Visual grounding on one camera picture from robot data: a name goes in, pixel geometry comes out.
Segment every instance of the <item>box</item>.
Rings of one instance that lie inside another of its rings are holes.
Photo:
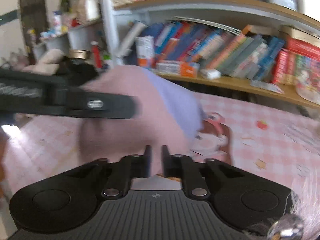
[[[155,41],[153,36],[137,37],[136,46],[138,65],[151,68],[155,61]]]
[[[197,77],[199,63],[164,60],[156,64],[157,70],[164,74],[175,74],[184,77]]]

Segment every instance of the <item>metal button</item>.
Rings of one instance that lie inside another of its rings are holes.
[[[103,194],[108,196],[108,197],[115,197],[119,195],[119,190],[117,190],[116,188],[108,188],[106,189]]]
[[[92,100],[87,103],[89,108],[101,108],[103,107],[103,102],[101,100]]]
[[[195,188],[191,191],[191,193],[195,196],[202,197],[207,195],[207,191],[204,188]]]

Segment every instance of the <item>wooden shelf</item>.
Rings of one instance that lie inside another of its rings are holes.
[[[190,78],[190,77],[181,77],[178,75],[172,74],[160,74],[158,76],[168,79],[168,80],[175,80],[175,81],[185,81],[197,84],[203,84],[207,86],[214,86],[214,87],[221,87],[221,88],[229,88],[232,90],[243,91],[247,93],[257,94],[261,96],[266,96],[270,98],[279,99],[282,101],[290,102],[300,106],[308,106],[311,108],[318,108],[320,109],[320,105],[312,103],[308,100],[303,99],[300,97],[294,86],[288,85],[279,85],[279,87],[284,91],[284,94],[274,93],[265,89],[260,89],[256,87],[252,87],[250,85],[250,81],[247,79],[238,79],[238,78],[231,78],[231,77],[221,77],[216,80],[208,80],[203,77],[197,78]]]
[[[114,8],[115,15],[174,9],[216,9],[244,12],[277,19],[283,24],[320,35],[320,22],[286,7],[257,0],[146,0]]]

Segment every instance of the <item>table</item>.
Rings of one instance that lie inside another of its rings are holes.
[[[232,165],[287,187],[294,179],[301,185],[310,171],[320,167],[316,121],[231,98],[201,93],[195,96],[205,112],[222,117],[221,123],[229,131],[229,143],[223,150]],[[9,140],[4,167],[12,193],[81,164],[77,158],[80,123],[76,118],[38,116]],[[206,156],[186,154],[196,161],[221,157],[221,151]],[[136,179],[132,188],[178,189],[180,183],[155,176]]]

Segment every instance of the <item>red book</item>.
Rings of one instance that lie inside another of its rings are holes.
[[[293,84],[293,77],[294,77],[294,72],[296,68],[296,58],[297,58],[297,53],[293,51],[289,51],[289,56],[288,56],[288,64],[287,64],[287,71],[286,71],[286,80],[284,81],[285,84],[287,85],[292,85]]]
[[[320,48],[308,42],[287,37],[285,48],[300,55],[320,61]]]
[[[283,81],[287,67],[288,55],[289,53],[286,49],[282,49],[279,52],[277,63],[273,68],[273,77],[271,80],[272,84],[278,85]]]

